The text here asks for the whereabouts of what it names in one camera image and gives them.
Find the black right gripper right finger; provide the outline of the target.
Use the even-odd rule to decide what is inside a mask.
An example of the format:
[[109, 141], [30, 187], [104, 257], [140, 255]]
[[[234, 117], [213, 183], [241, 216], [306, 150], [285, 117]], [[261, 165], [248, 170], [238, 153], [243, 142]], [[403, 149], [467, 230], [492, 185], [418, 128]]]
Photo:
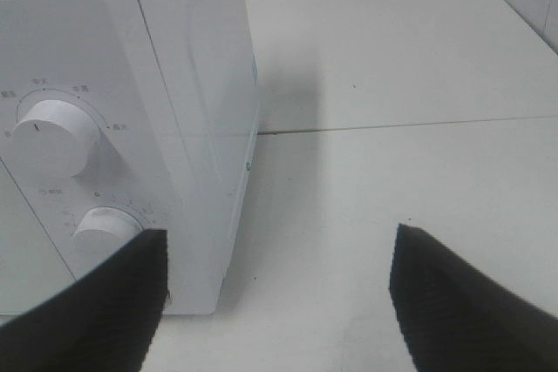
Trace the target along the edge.
[[556, 317], [421, 228], [398, 225], [389, 292], [418, 371], [557, 369]]

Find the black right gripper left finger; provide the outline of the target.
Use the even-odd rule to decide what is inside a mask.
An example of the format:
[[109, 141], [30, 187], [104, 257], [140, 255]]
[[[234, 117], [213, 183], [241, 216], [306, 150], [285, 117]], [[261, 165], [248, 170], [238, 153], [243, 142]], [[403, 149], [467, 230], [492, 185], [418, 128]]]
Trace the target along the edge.
[[139, 371], [168, 298], [167, 232], [148, 229], [1, 327], [3, 371]]

